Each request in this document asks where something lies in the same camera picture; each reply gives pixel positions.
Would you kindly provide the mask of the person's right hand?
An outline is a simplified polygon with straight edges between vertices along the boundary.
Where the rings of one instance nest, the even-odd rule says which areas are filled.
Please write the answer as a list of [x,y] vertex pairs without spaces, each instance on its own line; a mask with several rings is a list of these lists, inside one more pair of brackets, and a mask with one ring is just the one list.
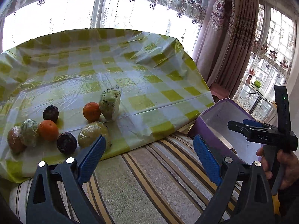
[[[256,155],[261,157],[261,165],[265,172],[266,179],[270,180],[273,174],[269,169],[269,164],[265,159],[264,154],[265,153],[262,147],[256,152]],[[277,153],[277,160],[280,162],[280,164],[285,166],[284,177],[280,185],[280,190],[283,190],[290,187],[298,180],[298,157],[292,151],[286,153],[283,152],[283,150],[279,150]]]

